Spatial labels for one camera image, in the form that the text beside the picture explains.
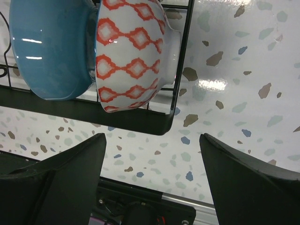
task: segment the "black wire rack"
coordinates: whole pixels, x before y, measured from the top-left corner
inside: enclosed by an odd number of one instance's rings
[[[7,53],[11,48],[11,42],[9,42],[8,48],[3,53],[5,64],[0,64],[0,69],[4,71],[2,74],[0,74],[0,78],[5,76],[8,78],[8,86],[0,85],[0,106],[80,120],[152,135],[164,135],[171,129],[174,119],[194,1],[195,0],[189,0],[187,6],[162,4],[163,8],[187,11],[174,87],[161,89],[172,92],[170,114],[150,110],[149,103],[145,109],[138,108],[128,111],[107,113],[99,103],[98,97],[97,101],[84,99],[47,101],[39,98],[31,90],[13,87],[9,69],[18,69],[18,67],[9,65],[7,61]],[[9,24],[7,20],[1,12],[0,15],[3,17],[3,20],[9,30]]]

